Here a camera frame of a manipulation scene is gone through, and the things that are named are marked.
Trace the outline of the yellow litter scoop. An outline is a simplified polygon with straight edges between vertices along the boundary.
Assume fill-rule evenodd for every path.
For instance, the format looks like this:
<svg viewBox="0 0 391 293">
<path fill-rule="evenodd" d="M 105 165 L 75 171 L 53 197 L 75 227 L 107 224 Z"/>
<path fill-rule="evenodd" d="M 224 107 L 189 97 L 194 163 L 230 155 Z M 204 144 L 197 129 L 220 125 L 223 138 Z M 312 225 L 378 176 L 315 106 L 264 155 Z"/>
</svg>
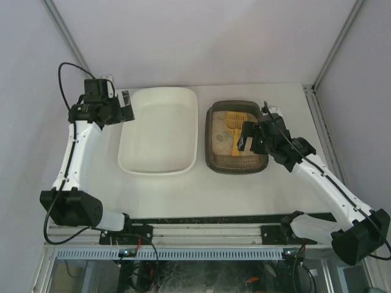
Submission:
<svg viewBox="0 0 391 293">
<path fill-rule="evenodd" d="M 238 142 L 245 121 L 248 121 L 248 114 L 245 112 L 228 111 L 225 115 L 225 126 L 233 136 L 232 156 L 240 156 Z"/>
</svg>

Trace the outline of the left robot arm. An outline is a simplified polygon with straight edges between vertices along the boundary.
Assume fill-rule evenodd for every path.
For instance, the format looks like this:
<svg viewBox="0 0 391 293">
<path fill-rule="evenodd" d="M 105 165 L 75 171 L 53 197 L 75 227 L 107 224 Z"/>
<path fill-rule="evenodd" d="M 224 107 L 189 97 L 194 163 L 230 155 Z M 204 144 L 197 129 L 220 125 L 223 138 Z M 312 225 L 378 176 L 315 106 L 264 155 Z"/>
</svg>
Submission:
<svg viewBox="0 0 391 293">
<path fill-rule="evenodd" d="M 104 207 L 89 193 L 86 179 L 103 128 L 134 120 L 129 93 L 110 97 L 102 90 L 88 90 L 72 105 L 68 120 L 68 142 L 59 174 L 52 188 L 40 193 L 46 211 L 44 223 L 52 220 L 58 226 L 121 231 L 128 215 Z"/>
</svg>

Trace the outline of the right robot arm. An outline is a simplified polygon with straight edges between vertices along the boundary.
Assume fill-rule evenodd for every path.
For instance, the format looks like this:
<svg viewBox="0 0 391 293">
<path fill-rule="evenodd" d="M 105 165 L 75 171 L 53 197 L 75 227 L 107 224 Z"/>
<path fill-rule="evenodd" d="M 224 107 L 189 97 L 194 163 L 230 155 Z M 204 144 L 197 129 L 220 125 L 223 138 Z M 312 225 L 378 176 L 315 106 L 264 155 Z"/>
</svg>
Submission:
<svg viewBox="0 0 391 293">
<path fill-rule="evenodd" d="M 329 209 L 333 221 L 295 211 L 281 221 L 285 237 L 308 239 L 333 249 L 347 265 L 353 266 L 382 246 L 390 247 L 387 233 L 390 216 L 374 210 L 355 196 L 327 167 L 304 138 L 292 138 L 283 118 L 269 113 L 258 122 L 245 121 L 238 140 L 243 150 L 251 138 L 250 150 L 267 154 L 288 172 L 308 184 Z"/>
</svg>

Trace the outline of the dark brown litter box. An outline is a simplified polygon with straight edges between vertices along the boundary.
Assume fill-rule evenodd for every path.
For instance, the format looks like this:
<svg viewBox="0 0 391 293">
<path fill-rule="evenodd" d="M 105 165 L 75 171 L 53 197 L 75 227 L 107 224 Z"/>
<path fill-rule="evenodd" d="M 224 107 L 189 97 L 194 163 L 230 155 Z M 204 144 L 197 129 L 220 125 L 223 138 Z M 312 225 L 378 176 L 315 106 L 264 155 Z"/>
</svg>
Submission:
<svg viewBox="0 0 391 293">
<path fill-rule="evenodd" d="M 258 121 L 263 115 L 260 107 L 253 101 L 246 100 L 223 100 L 215 102 L 206 113 L 205 120 L 205 162 L 214 172 L 242 175 L 252 174 L 263 171 L 269 163 L 269 157 L 252 152 L 241 152 L 240 156 L 221 156 L 212 152 L 211 134 L 213 113 L 217 111 L 245 112 L 248 114 L 248 120 Z"/>
</svg>

